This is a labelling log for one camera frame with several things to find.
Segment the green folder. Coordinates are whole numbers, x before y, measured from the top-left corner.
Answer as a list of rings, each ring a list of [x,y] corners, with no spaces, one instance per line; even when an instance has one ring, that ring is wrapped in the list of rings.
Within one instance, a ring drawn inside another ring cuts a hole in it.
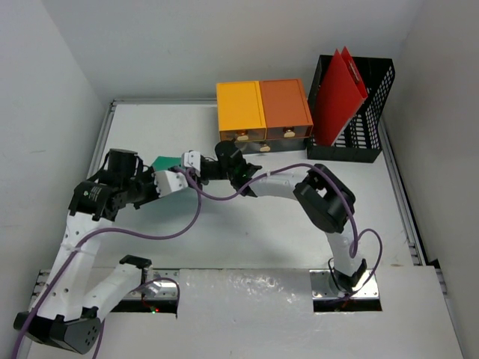
[[[170,156],[158,156],[151,165],[155,171],[168,171],[177,166],[181,166],[181,158]]]

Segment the red folder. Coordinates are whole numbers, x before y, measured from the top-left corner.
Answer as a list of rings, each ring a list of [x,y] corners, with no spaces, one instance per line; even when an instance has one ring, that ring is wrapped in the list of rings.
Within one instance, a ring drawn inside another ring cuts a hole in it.
[[[332,56],[312,111],[314,139],[332,146],[367,99],[367,90],[348,48]]]

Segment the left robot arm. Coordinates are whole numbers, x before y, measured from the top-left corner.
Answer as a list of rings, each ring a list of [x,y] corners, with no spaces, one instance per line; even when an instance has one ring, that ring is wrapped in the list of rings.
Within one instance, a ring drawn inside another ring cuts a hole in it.
[[[100,237],[121,231],[113,223],[125,206],[139,208],[157,198],[153,168],[130,150],[110,150],[103,166],[74,188],[64,238],[49,276],[31,309],[16,315],[13,326],[19,336],[13,358],[24,338],[81,355],[92,349],[106,315],[146,281],[151,267],[150,260],[127,255],[87,291]]]

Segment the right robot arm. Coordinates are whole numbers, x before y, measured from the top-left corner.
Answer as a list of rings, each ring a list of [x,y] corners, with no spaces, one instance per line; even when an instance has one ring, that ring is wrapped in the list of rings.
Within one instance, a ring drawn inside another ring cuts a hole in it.
[[[235,196],[279,197],[295,200],[311,223],[326,234],[332,251],[333,283],[352,293],[366,272],[366,259],[358,254],[359,231],[354,221],[355,195],[326,166],[296,164],[266,171],[246,161],[232,141],[215,146],[216,159],[201,156],[189,171],[197,188],[213,180],[227,180]]]

